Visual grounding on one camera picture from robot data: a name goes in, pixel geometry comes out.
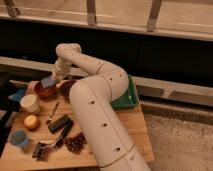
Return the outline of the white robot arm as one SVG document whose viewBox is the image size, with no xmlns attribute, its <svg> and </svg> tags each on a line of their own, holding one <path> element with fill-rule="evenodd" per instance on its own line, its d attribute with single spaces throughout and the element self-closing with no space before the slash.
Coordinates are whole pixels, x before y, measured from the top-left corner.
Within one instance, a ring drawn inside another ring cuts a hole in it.
<svg viewBox="0 0 213 171">
<path fill-rule="evenodd" d="M 71 87 L 69 101 L 101 171 L 151 171 L 111 102 L 129 87 L 126 71 L 85 55 L 77 43 L 56 46 L 52 78 L 62 81 L 76 65 L 88 73 Z"/>
</svg>

